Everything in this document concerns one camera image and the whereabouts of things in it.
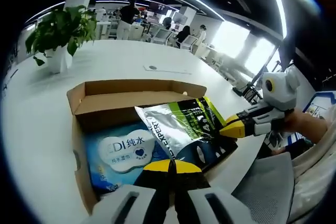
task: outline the heart logo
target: heart logo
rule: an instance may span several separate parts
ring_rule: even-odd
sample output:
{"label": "heart logo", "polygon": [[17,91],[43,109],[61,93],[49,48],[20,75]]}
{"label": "heart logo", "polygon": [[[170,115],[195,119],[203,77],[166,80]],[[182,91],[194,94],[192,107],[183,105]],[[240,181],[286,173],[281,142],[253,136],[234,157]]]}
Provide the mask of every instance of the heart logo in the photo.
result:
{"label": "heart logo", "polygon": [[126,136],[109,136],[98,145],[98,153],[118,173],[147,165],[152,160],[155,136],[149,131],[135,130]]}
{"label": "heart logo", "polygon": [[144,152],[145,151],[143,149],[138,149],[138,150],[135,151],[135,153],[140,157],[144,154]]}

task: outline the hand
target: hand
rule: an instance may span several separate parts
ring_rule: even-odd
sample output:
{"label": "hand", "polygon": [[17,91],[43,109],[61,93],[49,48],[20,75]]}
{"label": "hand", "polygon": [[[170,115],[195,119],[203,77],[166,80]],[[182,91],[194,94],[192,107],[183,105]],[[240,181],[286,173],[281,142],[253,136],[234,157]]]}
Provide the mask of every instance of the hand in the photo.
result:
{"label": "hand", "polygon": [[285,117],[285,126],[283,130],[287,132],[298,132],[301,127],[303,115],[303,112],[294,109],[292,113]]}

